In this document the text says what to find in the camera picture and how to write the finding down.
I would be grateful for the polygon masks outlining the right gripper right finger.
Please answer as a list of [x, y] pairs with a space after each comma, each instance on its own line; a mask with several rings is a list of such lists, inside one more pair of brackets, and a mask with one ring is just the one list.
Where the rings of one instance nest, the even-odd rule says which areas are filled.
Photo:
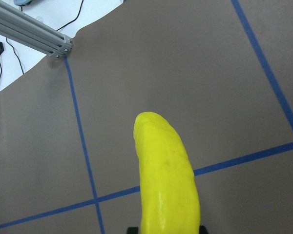
[[208, 234], [208, 231], [205, 226], [199, 227], [199, 234]]

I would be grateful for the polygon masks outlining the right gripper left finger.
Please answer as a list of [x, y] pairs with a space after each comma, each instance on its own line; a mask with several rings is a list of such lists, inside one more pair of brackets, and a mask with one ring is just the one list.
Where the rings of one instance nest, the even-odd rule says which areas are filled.
[[128, 227], [126, 234], [139, 234], [139, 227]]

